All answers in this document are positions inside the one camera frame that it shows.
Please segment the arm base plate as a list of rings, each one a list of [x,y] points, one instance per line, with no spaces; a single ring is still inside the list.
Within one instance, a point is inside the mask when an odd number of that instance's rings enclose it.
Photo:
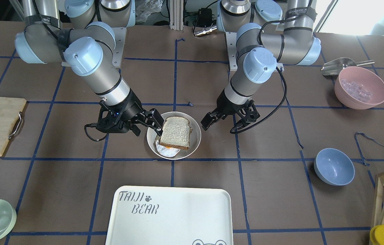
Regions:
[[[226,47],[229,58],[229,75],[232,76],[237,71],[237,58],[239,56],[236,43],[237,43],[237,33],[235,32],[224,32],[226,38]],[[259,45],[258,41],[256,45],[249,45],[243,47],[240,51],[243,51],[243,54],[251,51],[254,48],[263,47],[263,45]],[[282,63],[277,63],[277,67],[280,67],[282,71],[284,71]]]
[[[111,62],[115,68],[121,67],[122,55],[126,40],[127,29],[124,27],[111,28],[97,25],[88,26],[85,29],[71,29],[68,35],[66,46],[82,37],[91,37],[103,49],[111,54]]]

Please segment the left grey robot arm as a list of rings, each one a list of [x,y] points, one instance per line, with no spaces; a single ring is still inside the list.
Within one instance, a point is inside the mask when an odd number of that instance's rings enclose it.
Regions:
[[[217,99],[216,108],[201,121],[207,130],[219,120],[237,115],[231,134],[245,132],[262,123],[252,96],[279,73],[286,86],[284,65],[311,65],[320,55],[321,42],[313,37],[316,20],[312,0],[289,0],[287,10],[273,0],[219,0],[217,29],[235,32],[237,70]]]

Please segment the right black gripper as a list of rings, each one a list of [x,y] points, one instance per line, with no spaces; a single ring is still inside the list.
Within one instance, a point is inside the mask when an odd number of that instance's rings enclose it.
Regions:
[[[137,124],[153,129],[158,136],[163,134],[164,119],[156,110],[145,110],[141,101],[133,91],[119,104],[107,105],[106,99],[102,99],[98,121],[92,124],[86,124],[84,131],[86,136],[95,142],[103,141],[110,133],[127,133],[132,131],[136,136],[141,133]],[[96,128],[98,131],[105,133],[103,138],[92,138],[87,132],[87,128]]]

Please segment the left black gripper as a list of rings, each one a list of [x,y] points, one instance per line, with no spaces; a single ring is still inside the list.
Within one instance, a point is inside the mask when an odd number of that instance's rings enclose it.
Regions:
[[[247,99],[243,104],[235,104],[229,100],[225,91],[222,91],[218,96],[215,110],[207,113],[201,120],[202,128],[207,131],[217,121],[224,120],[228,116],[235,114],[240,117],[240,120],[230,129],[230,134],[240,134],[255,127],[258,124],[256,120],[260,117],[254,100]]]

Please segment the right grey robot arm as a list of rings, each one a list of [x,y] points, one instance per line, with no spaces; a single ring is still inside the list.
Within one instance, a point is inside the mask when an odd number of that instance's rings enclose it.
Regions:
[[[66,0],[72,29],[62,28],[56,0],[24,0],[24,32],[16,34],[19,57],[31,64],[66,62],[100,98],[98,121],[85,125],[100,132],[140,135],[138,124],[163,133],[156,109],[145,110],[114,65],[114,28],[135,24],[133,0]]]

